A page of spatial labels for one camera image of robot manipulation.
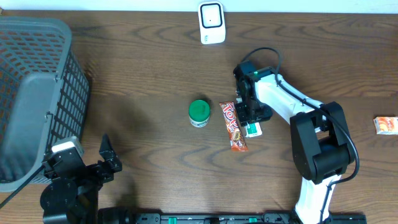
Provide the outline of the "white green-label small box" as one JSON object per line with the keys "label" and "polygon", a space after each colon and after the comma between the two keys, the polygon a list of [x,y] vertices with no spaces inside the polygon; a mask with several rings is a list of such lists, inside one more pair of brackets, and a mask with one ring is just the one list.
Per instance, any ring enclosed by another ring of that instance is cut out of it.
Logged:
{"label": "white green-label small box", "polygon": [[262,135],[262,129],[259,123],[247,124],[245,130],[246,138],[254,138]]}

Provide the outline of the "red Top snack bar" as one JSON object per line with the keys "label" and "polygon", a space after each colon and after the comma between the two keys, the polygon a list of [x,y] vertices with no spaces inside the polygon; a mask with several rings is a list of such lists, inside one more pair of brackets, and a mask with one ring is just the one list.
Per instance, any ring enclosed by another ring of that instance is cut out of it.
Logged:
{"label": "red Top snack bar", "polygon": [[244,141],[243,134],[238,125],[238,117],[233,101],[220,102],[226,129],[232,151],[246,152],[248,147]]}

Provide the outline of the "green-lid seasoning jar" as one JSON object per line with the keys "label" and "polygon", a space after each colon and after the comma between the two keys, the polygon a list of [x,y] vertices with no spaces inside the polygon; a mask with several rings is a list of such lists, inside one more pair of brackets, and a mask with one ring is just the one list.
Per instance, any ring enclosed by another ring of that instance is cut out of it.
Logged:
{"label": "green-lid seasoning jar", "polygon": [[204,100],[195,100],[189,106],[188,115],[194,127],[205,127],[210,120],[210,106]]}

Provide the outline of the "orange snack packet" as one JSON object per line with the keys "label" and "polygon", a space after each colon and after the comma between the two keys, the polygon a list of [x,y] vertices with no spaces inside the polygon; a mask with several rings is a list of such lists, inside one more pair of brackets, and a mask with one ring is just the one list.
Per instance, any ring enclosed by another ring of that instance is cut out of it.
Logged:
{"label": "orange snack packet", "polygon": [[373,119],[376,128],[376,134],[383,135],[397,135],[398,134],[398,124],[397,117],[376,117]]}

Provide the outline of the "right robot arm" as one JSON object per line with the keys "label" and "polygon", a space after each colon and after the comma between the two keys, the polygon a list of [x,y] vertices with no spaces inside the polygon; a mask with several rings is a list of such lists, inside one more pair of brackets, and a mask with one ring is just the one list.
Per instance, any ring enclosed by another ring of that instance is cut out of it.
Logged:
{"label": "right robot arm", "polygon": [[241,126],[270,120],[277,113],[290,126],[292,156],[302,176],[294,220],[328,223],[335,185],[358,161],[342,107],[299,92],[272,67],[256,69],[245,60],[233,70],[241,101],[235,108]]}

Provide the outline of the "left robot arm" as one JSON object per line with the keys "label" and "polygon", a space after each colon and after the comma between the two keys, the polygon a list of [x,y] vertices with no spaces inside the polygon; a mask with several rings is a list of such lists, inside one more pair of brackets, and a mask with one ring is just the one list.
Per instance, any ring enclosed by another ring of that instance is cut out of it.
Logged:
{"label": "left robot arm", "polygon": [[44,223],[104,223],[98,208],[99,191],[122,171],[109,136],[104,134],[96,164],[83,162],[84,150],[76,136],[57,141],[42,162],[44,175],[51,180],[40,196]]}

